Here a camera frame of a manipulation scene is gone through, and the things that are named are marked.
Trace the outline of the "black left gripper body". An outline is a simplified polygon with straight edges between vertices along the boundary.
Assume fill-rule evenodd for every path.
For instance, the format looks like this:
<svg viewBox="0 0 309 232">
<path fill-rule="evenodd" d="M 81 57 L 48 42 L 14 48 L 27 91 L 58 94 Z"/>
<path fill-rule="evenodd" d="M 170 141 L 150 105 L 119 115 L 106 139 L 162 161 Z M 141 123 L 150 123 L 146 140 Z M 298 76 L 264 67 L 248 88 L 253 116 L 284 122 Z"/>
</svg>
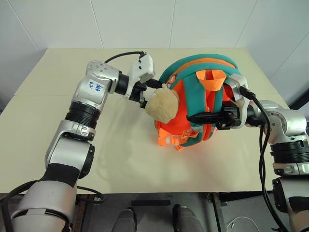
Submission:
<svg viewBox="0 0 309 232">
<path fill-rule="evenodd" d="M 130 100 L 139 103 L 140 92 L 144 92 L 147 90 L 147 85 L 145 83 L 141 83 L 140 81 L 136 82 L 133 86 Z"/>
</svg>

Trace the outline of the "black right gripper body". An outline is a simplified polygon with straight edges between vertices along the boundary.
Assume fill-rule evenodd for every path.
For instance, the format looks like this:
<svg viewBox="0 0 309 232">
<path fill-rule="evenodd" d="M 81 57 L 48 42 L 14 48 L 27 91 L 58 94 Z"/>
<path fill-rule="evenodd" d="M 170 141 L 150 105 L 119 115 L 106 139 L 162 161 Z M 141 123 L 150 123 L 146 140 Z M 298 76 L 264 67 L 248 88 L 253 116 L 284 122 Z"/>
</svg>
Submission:
<svg viewBox="0 0 309 232">
<path fill-rule="evenodd" d="M 241 125 L 239 107 L 231 101 L 224 101 L 220 111 L 220 119 L 216 123 L 218 130 L 229 130 Z"/>
</svg>

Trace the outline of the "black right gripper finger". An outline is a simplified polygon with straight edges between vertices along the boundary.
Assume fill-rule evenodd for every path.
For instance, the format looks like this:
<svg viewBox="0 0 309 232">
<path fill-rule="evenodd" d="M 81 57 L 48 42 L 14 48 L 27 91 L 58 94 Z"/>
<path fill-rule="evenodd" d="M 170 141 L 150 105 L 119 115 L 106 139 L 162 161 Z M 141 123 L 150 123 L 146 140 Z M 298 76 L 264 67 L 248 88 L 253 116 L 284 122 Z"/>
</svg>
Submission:
<svg viewBox="0 0 309 232">
<path fill-rule="evenodd" d="M 206 124 L 221 124 L 225 120 L 223 113 L 198 113 L 192 116 L 186 116 L 186 119 L 193 124 L 206 125 Z"/>
</svg>

